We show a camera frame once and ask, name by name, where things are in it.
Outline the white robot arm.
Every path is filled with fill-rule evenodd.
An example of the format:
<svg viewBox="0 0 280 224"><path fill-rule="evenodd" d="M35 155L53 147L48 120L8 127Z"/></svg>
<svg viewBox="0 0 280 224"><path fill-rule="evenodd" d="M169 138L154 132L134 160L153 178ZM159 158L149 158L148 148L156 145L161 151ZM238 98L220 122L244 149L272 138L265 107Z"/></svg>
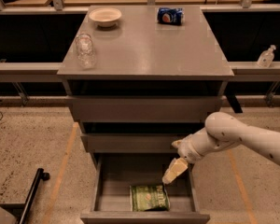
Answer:
<svg viewBox="0 0 280 224"><path fill-rule="evenodd" d="M238 145L244 145L280 166L279 132L247 125L229 114L215 112L206 118L201 130L172 143L179 158L171 161L162 183L172 183L190 164L200 161L207 154Z"/></svg>

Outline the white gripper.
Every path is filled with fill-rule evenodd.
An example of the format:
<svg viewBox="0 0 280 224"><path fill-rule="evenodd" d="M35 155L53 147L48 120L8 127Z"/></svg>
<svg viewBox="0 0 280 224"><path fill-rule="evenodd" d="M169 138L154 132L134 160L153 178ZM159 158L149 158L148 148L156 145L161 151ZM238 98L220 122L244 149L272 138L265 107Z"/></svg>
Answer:
<svg viewBox="0 0 280 224"><path fill-rule="evenodd" d="M183 139L176 140L172 146L177 150L181 158L172 159L165 171L162 182L167 185L172 183L178 176L188 169L188 163L195 163L203 158L201 148L204 139L200 134L190 134Z"/></svg>

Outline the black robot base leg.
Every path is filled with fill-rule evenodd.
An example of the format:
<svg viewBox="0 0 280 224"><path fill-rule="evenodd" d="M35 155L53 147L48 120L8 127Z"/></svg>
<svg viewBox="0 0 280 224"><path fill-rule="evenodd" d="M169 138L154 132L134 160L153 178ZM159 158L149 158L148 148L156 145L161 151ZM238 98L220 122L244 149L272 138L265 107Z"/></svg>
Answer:
<svg viewBox="0 0 280 224"><path fill-rule="evenodd" d="M29 189L28 195L24 203L0 203L0 207L7 211L9 214L16 218L15 224L26 224L28 214L32 207L35 195L37 193L38 186L41 181L47 181L50 179L49 173L46 173L43 168L38 168L34 181Z"/></svg>

